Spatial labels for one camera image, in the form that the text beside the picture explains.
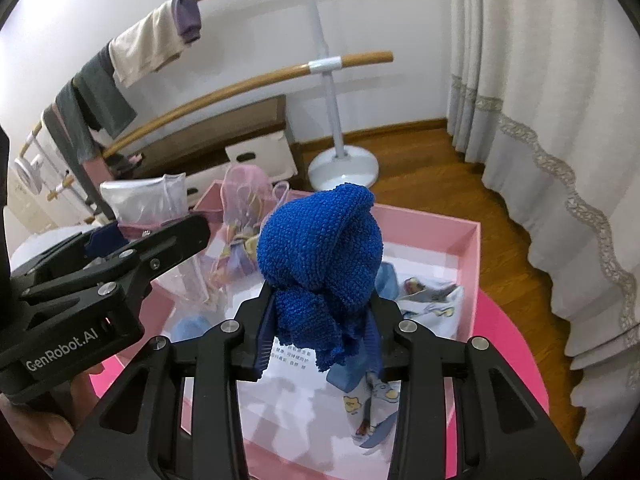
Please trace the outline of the person's left hand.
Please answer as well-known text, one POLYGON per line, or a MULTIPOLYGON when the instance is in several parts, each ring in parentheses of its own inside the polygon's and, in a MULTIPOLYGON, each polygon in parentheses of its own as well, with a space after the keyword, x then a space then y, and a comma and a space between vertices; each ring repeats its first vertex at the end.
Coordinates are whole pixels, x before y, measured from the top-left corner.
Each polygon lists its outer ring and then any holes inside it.
POLYGON ((91 378, 103 372, 102 363, 96 364, 70 382, 72 421, 58 414, 33 411, 26 406, 13 405, 2 394, 1 411, 6 421, 22 442, 26 451, 41 466, 53 468, 64 448, 73 439, 76 428, 98 404, 91 378))

